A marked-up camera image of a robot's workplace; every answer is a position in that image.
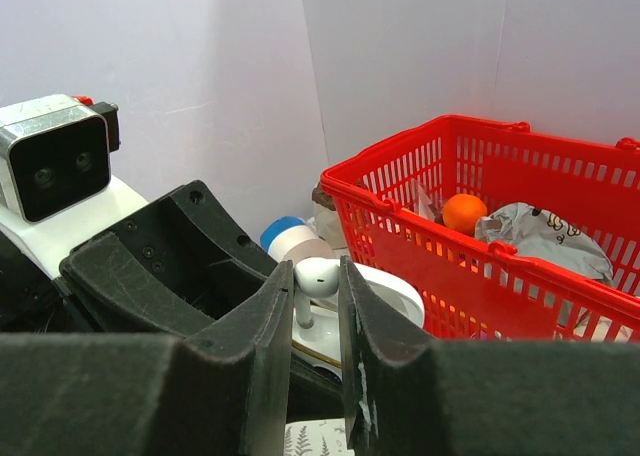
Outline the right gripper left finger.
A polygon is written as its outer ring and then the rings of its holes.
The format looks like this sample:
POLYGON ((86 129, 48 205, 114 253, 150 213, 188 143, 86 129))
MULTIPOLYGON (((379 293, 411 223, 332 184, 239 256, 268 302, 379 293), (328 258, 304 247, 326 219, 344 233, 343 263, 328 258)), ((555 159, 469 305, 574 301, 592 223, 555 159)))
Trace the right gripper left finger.
POLYGON ((293 269, 187 338, 5 334, 5 455, 279 455, 293 269))

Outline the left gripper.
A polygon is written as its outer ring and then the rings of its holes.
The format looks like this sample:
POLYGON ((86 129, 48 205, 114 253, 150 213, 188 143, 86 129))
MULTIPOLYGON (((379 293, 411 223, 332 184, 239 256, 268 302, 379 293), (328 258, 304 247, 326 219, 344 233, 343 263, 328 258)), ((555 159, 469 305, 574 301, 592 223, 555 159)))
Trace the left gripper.
POLYGON ((1 332, 190 336, 240 294, 223 275, 264 281, 276 263, 194 180, 125 216, 60 263, 71 294, 1 235, 1 332))

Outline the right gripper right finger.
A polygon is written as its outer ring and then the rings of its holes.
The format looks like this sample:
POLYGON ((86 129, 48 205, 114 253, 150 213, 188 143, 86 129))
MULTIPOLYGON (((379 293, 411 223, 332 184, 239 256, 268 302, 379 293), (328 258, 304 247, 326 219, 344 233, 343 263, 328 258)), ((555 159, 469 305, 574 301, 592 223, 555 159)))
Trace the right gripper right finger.
POLYGON ((358 455, 635 455, 639 348, 372 329, 342 363, 358 455))

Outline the white earbud charging case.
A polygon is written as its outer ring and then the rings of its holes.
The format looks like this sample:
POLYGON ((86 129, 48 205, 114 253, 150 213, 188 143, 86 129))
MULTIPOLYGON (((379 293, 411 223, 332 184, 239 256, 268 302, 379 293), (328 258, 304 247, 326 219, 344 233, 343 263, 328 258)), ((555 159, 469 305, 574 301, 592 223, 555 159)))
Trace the white earbud charging case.
POLYGON ((330 298, 311 299, 314 324, 292 327, 294 354, 340 379, 342 363, 356 363, 356 345, 375 327, 402 332, 423 328, 425 308, 418 291, 405 280, 348 258, 339 260, 338 290, 330 298))

